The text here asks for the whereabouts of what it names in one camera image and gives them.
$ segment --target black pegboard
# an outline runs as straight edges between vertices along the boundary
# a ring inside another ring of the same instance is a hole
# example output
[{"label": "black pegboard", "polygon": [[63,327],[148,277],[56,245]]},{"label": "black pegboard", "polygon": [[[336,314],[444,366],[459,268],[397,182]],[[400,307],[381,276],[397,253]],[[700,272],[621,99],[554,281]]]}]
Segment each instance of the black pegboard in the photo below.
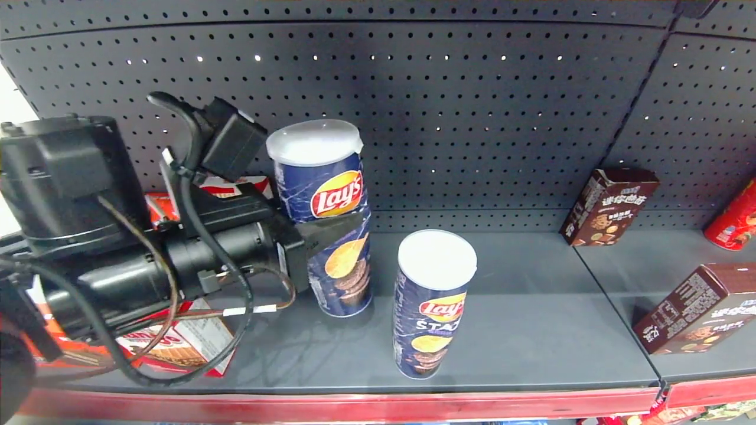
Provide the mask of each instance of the black pegboard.
[{"label": "black pegboard", "polygon": [[664,27],[674,1],[239,2],[237,0],[29,0],[0,5],[0,39],[120,27],[313,20],[516,20]]},{"label": "black pegboard", "polygon": [[[370,223],[374,231],[406,233],[424,228],[451,231],[555,232],[567,218],[569,209],[466,209],[464,211],[374,211]],[[703,210],[644,210],[633,221],[633,230],[700,229],[713,212]]]},{"label": "black pegboard", "polygon": [[[2,54],[41,116],[116,117],[146,190],[162,186],[160,148],[186,137],[143,100],[159,89],[194,104],[226,98],[269,129],[353,122],[378,210],[564,209],[663,35],[566,23],[213,24],[16,39]],[[263,154],[251,171],[269,166]]]},{"label": "black pegboard", "polygon": [[721,209],[756,172],[756,42],[672,35],[605,164],[654,170],[651,209]]},{"label": "black pegboard", "polygon": [[756,2],[718,2],[703,19],[680,18],[674,28],[681,33],[756,39]]}]

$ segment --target blue can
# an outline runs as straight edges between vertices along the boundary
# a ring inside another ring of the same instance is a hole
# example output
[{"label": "blue can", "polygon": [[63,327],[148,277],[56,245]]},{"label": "blue can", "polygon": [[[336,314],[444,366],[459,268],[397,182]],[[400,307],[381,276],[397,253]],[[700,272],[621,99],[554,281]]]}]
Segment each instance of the blue can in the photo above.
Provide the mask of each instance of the blue can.
[{"label": "blue can", "polygon": [[407,236],[398,259],[394,356],[405,376],[425,379],[438,370],[449,350],[478,260],[461,236],[432,229]]},{"label": "blue can", "polygon": [[265,143],[273,159],[278,194],[296,223],[357,212],[361,226],[308,262],[310,286],[328,315],[349,317],[365,310],[370,291],[370,207],[362,179],[357,127],[319,119],[284,127]]}]

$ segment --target gray shelf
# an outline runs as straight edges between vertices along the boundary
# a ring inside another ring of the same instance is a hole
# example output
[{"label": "gray shelf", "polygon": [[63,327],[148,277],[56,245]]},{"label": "gray shelf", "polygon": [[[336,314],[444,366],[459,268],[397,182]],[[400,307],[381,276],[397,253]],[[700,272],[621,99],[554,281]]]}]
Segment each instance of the gray shelf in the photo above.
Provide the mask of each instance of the gray shelf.
[{"label": "gray shelf", "polygon": [[[406,234],[371,239],[373,305],[350,319],[323,314],[305,294],[260,315],[224,378],[182,393],[407,393],[648,387],[658,377],[575,251],[558,234],[463,234],[479,271],[439,372],[402,376],[393,361],[392,289]],[[216,299],[232,306],[238,299]],[[144,392],[120,373],[82,381],[99,391]]]},{"label": "gray shelf", "polygon": [[[730,252],[713,245],[700,231],[630,231],[612,247],[577,251],[628,324],[638,320],[636,310],[655,307],[697,265],[756,260],[756,245]],[[750,324],[710,352],[649,358],[661,377],[672,383],[756,374],[754,341],[756,325]]]}]

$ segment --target cardboard box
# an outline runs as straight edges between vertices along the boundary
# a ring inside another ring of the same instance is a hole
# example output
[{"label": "cardboard box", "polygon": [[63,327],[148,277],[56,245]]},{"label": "cardboard box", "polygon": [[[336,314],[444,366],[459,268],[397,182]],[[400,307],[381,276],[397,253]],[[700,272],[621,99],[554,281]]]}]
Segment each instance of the cardboard box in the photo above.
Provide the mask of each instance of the cardboard box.
[{"label": "cardboard box", "polygon": [[616,244],[658,186],[645,169],[595,169],[559,233],[573,247]]},{"label": "cardboard box", "polygon": [[756,315],[756,262],[700,265],[634,327],[649,354],[706,352]]},{"label": "cardboard box", "polygon": [[[211,194],[217,197],[233,197],[241,194],[241,191],[237,185],[243,183],[252,183],[255,185],[258,191],[268,199],[273,199],[273,190],[271,189],[271,180],[264,175],[253,175],[239,178],[234,183],[225,181],[224,179],[211,175],[201,185],[201,188],[205,189]],[[150,220],[153,225],[157,226],[162,221],[168,219],[174,222],[180,221],[177,212],[171,201],[171,197],[166,192],[149,192],[145,194],[149,197],[148,204],[150,208]]]},{"label": "cardboard box", "polygon": [[666,401],[656,400],[649,413],[628,416],[599,417],[599,425],[676,425],[698,416],[706,411],[705,407],[667,408]]},{"label": "cardboard box", "polygon": [[[60,350],[63,351],[63,357],[48,363],[34,344],[24,336],[26,345],[29,347],[32,356],[34,356],[37,367],[102,368],[110,366],[113,363],[113,358],[110,356],[107,348],[103,346],[90,346],[82,341],[71,340],[66,336],[50,311],[45,295],[42,292],[42,283],[39,280],[39,276],[34,277],[32,288],[27,290],[26,293],[29,294],[30,299],[34,302],[39,312],[42,313],[42,317],[45,319],[45,329],[58,344]],[[126,357],[130,356],[126,350],[124,350],[124,354],[127,355]],[[140,363],[141,360],[137,360],[133,364],[138,367]]]},{"label": "cardboard box", "polygon": [[[204,299],[185,302],[180,312],[196,309],[209,309]],[[164,316],[161,312],[152,317]],[[161,325],[151,326],[136,332],[131,332],[117,338],[118,344],[131,353],[145,347],[157,335]],[[172,329],[163,337],[142,359],[160,371],[182,372],[193,371],[213,359],[231,341],[233,335],[220,318],[206,318],[199,320],[176,321]],[[226,372],[232,352],[215,368],[206,373],[209,377],[222,377]]]},{"label": "cardboard box", "polygon": [[726,405],[710,406],[706,408],[706,412],[701,416],[694,418],[693,422],[709,422],[717,421],[724,422],[726,420],[733,420],[740,417],[744,413],[756,408],[756,400],[748,400],[746,402],[728,403]]}]

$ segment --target potato chip image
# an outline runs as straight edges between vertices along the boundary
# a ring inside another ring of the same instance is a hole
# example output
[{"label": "potato chip image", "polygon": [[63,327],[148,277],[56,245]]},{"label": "potato chip image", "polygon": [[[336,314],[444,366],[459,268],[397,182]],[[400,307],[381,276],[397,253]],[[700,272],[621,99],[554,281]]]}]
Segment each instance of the potato chip image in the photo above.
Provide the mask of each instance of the potato chip image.
[{"label": "potato chip image", "polygon": [[325,272],[334,279],[340,279],[348,275],[357,264],[362,248],[367,242],[366,233],[361,239],[350,240],[331,253],[326,261]]},{"label": "potato chip image", "polygon": [[412,340],[412,348],[421,352],[438,352],[443,350],[450,342],[451,338],[423,335]]}]

